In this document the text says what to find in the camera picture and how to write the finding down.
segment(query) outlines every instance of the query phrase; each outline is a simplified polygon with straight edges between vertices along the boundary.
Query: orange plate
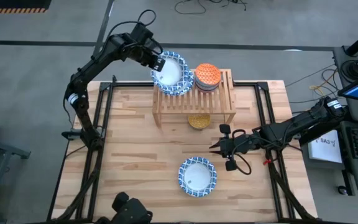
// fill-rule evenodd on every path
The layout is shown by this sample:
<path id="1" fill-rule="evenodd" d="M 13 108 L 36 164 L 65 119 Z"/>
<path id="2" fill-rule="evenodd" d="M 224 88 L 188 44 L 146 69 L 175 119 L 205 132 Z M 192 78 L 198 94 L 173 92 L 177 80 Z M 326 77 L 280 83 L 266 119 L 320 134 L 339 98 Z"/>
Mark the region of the orange plate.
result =
<path id="1" fill-rule="evenodd" d="M 216 85 L 221 81 L 221 71 L 215 67 L 215 65 L 211 65 L 208 63 L 202 63 L 198 65 L 196 68 L 196 76 L 197 78 L 208 85 Z"/>

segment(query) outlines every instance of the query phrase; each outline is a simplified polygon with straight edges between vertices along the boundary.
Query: small yellow plate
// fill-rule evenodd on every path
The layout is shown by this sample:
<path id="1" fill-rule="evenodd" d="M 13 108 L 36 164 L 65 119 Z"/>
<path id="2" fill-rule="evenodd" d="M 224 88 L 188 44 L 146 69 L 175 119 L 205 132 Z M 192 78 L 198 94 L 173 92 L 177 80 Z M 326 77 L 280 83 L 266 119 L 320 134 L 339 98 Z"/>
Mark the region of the small yellow plate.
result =
<path id="1" fill-rule="evenodd" d="M 211 124 L 211 116 L 209 114 L 188 115 L 189 124 L 198 130 L 202 130 Z"/>

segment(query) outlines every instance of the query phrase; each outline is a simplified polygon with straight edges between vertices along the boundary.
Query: wooden tabletop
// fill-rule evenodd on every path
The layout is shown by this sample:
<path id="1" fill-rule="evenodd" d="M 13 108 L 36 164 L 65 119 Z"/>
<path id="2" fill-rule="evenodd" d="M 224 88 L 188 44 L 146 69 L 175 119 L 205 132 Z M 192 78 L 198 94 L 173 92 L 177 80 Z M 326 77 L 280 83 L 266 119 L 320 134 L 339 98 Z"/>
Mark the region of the wooden tabletop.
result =
<path id="1" fill-rule="evenodd" d="M 284 82 L 267 82 L 276 121 L 291 118 Z M 99 83 L 88 85 L 91 117 L 95 111 Z M 252 128 L 260 126 L 254 89 L 235 87 L 234 97 L 237 114 L 231 123 L 232 131 L 242 128 L 250 133 Z M 185 115 L 165 115 L 159 129 L 152 116 L 152 100 L 152 87 L 114 89 L 94 220 L 101 216 L 111 218 L 115 214 L 111 204 L 116 194 L 122 191 L 138 198 L 147 210 L 152 211 L 153 222 L 277 220 L 268 168 L 263 165 L 263 149 L 244 156 L 252 166 L 251 175 L 243 175 L 238 170 L 227 172 L 225 159 L 208 152 L 208 147 L 222 136 L 219 132 L 219 124 L 224 122 L 222 116 L 212 116 L 210 126 L 198 131 L 188 124 Z M 80 128 L 77 121 L 75 128 Z M 80 140 L 72 141 L 67 153 L 82 145 Z M 209 159 L 218 173 L 216 188 L 203 198 L 187 195 L 177 181 L 180 164 L 193 156 Z M 83 149 L 66 159 L 52 218 L 62 214 L 78 193 L 85 157 L 86 149 Z M 287 148 L 283 157 L 292 192 L 307 211 L 316 216 L 301 152 Z M 245 164 L 238 163 L 246 169 Z M 284 214 L 287 214 L 282 192 L 280 197 Z"/>

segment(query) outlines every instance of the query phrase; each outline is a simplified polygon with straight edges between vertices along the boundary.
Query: wooden dish rack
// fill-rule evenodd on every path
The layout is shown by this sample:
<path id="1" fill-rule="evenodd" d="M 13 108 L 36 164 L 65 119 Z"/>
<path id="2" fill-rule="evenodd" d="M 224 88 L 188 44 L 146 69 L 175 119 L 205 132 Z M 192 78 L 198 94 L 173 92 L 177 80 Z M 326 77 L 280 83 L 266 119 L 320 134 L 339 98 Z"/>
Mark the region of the wooden dish rack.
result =
<path id="1" fill-rule="evenodd" d="M 154 85 L 153 117 L 160 128 L 162 115 L 165 114 L 221 114 L 229 124 L 236 114 L 234 88 L 230 69 L 220 69 L 222 82 L 212 93 L 200 92 L 193 88 L 180 96 L 166 95 Z"/>

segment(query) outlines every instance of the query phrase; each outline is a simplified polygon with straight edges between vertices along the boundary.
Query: blue and white plate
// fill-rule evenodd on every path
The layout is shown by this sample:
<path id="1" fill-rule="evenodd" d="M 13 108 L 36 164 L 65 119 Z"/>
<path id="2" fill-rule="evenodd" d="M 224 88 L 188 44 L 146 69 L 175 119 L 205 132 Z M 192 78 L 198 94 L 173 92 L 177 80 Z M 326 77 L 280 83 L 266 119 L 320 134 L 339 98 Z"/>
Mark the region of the blue and white plate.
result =
<path id="1" fill-rule="evenodd" d="M 216 186 L 216 169 L 199 156 L 187 159 L 179 168 L 178 183 L 181 189 L 193 197 L 204 197 Z"/>
<path id="2" fill-rule="evenodd" d="M 151 77 L 158 88 L 167 95 L 183 95 L 193 88 L 194 75 L 180 54 L 164 51 L 159 57 L 165 59 L 161 72 L 152 70 Z"/>

